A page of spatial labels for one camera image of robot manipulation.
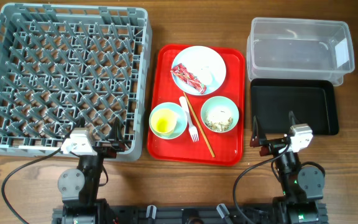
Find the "plastic storage bin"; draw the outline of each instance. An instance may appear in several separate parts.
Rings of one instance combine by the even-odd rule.
[[[255,18],[247,43],[249,80],[328,80],[354,70],[349,27],[341,21]]]
[[[0,15],[0,155],[50,154],[83,117],[97,146],[109,144],[119,119],[127,149],[117,160],[137,160],[151,40],[141,8],[6,4]]]

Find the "red food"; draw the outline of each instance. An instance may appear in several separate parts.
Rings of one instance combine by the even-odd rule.
[[[181,63],[171,69],[171,73],[187,85],[195,88],[200,94],[205,93],[206,85],[202,84],[191,72],[188,72],[187,68]]]

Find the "red tray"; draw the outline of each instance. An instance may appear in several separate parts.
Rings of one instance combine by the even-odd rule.
[[[190,45],[166,45],[158,54],[157,71],[155,72],[152,109],[164,102],[173,102],[178,105],[179,97],[183,92],[173,82],[170,73],[173,59],[183,49]],[[156,159],[168,161],[196,162],[202,164],[233,166],[242,157],[244,138],[244,92],[246,62],[244,56],[234,49],[212,47],[223,58],[226,64],[226,79],[213,93],[205,96],[193,96],[187,94],[191,105],[199,119],[206,137],[215,153],[215,158],[206,146],[206,143],[198,130],[200,140],[193,142],[186,131],[172,140],[160,139],[149,128],[147,136],[147,149]],[[206,100],[213,96],[225,96],[231,99],[239,108],[240,118],[236,127],[226,133],[214,133],[210,131],[201,120],[201,107]],[[190,116],[193,124],[198,128],[192,113]]]

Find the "food on plate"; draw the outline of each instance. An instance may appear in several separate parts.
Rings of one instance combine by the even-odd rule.
[[[210,85],[213,82],[211,71],[208,66],[190,69],[204,85]]]
[[[205,125],[213,131],[227,131],[233,122],[229,108],[218,106],[207,112]]]
[[[202,84],[182,63],[171,69],[171,73],[187,85],[195,88],[200,94],[205,93],[206,85]]]

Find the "plastic dish rack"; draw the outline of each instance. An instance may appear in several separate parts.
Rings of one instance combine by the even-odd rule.
[[[141,8],[6,4],[0,15],[0,155],[49,154],[84,117],[98,146],[109,144],[119,119],[127,150],[117,160],[137,160],[151,40]]]

